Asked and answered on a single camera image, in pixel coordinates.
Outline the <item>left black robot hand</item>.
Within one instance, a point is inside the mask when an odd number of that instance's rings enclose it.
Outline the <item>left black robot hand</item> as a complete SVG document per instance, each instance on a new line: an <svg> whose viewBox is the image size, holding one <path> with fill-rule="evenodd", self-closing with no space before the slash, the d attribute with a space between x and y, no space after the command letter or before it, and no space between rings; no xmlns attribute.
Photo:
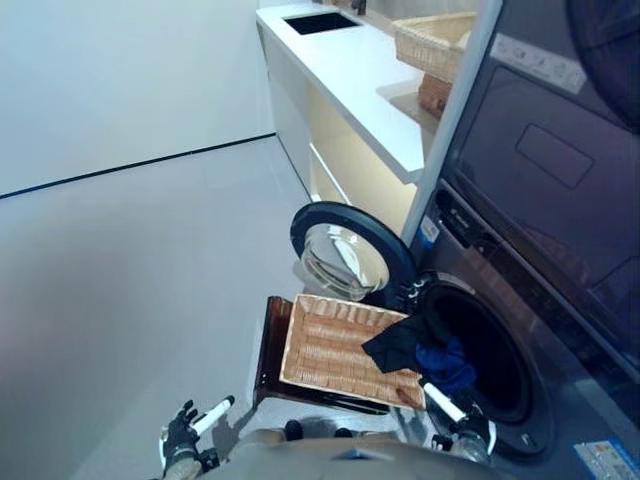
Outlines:
<svg viewBox="0 0 640 480"><path fill-rule="evenodd" d="M200 451L197 443L234 405L235 397L228 395L204 413L194 407L194 401L186 401L174 418L161 430L159 454L163 472L182 460L194 460L204 472L219 466L214 447Z"/></svg>

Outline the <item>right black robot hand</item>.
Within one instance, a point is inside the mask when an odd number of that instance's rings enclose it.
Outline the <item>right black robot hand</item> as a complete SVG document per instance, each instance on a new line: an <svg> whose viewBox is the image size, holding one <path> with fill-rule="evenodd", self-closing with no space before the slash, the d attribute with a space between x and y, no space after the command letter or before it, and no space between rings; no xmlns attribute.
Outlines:
<svg viewBox="0 0 640 480"><path fill-rule="evenodd" d="M450 419L459 438L464 436L478 438L481 449L491 456L497 443L497 427L475 401L471 402L468 411L464 411L435 385L426 382L422 389L426 397Z"/></svg>

